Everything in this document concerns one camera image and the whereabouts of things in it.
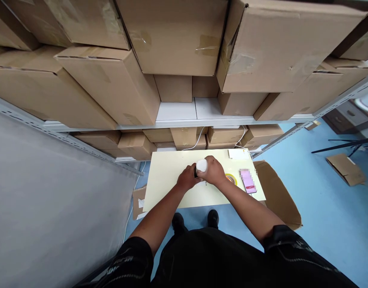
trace forearm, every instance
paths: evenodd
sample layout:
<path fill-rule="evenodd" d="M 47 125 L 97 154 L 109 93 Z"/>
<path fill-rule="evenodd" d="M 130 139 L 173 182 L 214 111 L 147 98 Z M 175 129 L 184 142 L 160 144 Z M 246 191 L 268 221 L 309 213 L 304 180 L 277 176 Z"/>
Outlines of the forearm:
<path fill-rule="evenodd" d="M 163 241 L 173 215 L 179 206 L 185 190 L 175 185 L 170 192 L 154 208 L 152 208 L 136 229 L 131 234 L 131 237 L 143 238 L 151 247 L 152 254 L 155 255 Z"/>
<path fill-rule="evenodd" d="M 270 235 L 273 226 L 284 225 L 276 214 L 230 181 L 224 181 L 216 187 L 232 204 L 244 224 L 260 243 Z"/>

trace hand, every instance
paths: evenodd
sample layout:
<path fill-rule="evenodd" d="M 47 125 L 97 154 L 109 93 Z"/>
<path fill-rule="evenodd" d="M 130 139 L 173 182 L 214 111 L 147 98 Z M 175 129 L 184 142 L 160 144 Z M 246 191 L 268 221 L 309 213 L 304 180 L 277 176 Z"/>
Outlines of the hand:
<path fill-rule="evenodd" d="M 216 187 L 224 181 L 228 181 L 223 166 L 221 166 L 220 162 L 214 156 L 206 156 L 205 159 L 208 162 L 208 169 L 206 172 L 197 171 L 197 176 Z"/>
<path fill-rule="evenodd" d="M 176 186 L 182 189 L 184 192 L 190 190 L 193 186 L 195 186 L 198 182 L 203 181 L 201 178 L 195 178 L 196 163 L 192 164 L 192 166 L 187 166 L 184 171 L 180 174 L 177 179 Z"/>

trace white wall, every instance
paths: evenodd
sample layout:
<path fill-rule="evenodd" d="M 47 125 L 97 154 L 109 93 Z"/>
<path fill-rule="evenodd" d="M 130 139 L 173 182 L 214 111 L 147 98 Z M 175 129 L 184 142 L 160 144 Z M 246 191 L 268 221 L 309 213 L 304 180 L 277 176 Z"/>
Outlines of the white wall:
<path fill-rule="evenodd" d="M 0 114 L 0 287 L 71 287 L 120 247 L 136 175 Z"/>

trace black shoe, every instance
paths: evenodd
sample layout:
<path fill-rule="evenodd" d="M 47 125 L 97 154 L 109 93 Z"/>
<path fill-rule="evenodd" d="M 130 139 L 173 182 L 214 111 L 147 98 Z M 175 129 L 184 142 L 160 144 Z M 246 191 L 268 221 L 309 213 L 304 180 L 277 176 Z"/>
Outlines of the black shoe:
<path fill-rule="evenodd" d="M 188 229 L 184 225 L 184 218 L 180 213 L 175 213 L 172 219 L 172 227 L 175 234 L 182 234 L 187 232 Z"/>
<path fill-rule="evenodd" d="M 216 228 L 218 229 L 219 224 L 219 214 L 216 210 L 212 209 L 208 213 L 208 227 Z"/>

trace shelf rack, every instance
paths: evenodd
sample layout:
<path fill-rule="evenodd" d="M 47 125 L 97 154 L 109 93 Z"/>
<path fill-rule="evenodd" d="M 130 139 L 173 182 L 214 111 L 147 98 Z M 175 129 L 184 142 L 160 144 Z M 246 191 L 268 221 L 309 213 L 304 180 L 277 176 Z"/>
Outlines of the shelf rack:
<path fill-rule="evenodd" d="M 153 126 L 134 126 L 120 125 L 118 130 L 127 129 L 151 129 L 151 128 L 176 128 L 176 127 L 201 127 L 201 126 L 233 126 L 233 125 L 258 125 L 258 124 L 283 124 L 297 123 L 282 136 L 272 141 L 262 149 L 252 151 L 254 158 L 264 153 L 266 150 L 274 147 L 276 144 L 285 140 L 289 136 L 304 128 L 310 122 L 322 117 L 332 109 L 336 108 L 343 102 L 352 99 L 360 98 L 368 94 L 368 76 L 348 89 L 346 92 L 339 95 L 334 101 L 330 102 L 314 114 L 297 114 L 287 121 L 256 121 L 252 116 L 223 116 L 220 112 L 220 107 L 216 98 L 194 98 L 192 103 L 161 103 L 156 119 L 156 124 Z M 137 175 L 143 173 L 128 166 L 126 163 L 137 162 L 132 157 L 114 158 L 88 144 L 74 138 L 69 132 L 74 131 L 92 131 L 94 129 L 76 129 L 69 128 L 58 121 L 43 121 L 24 110 L 2 100 L 0 98 L 0 113 L 19 121 L 33 129 L 46 133 L 59 141 L 63 141 L 69 145 L 90 153 L 102 160 L 111 162 L 126 170 L 129 170 Z"/>

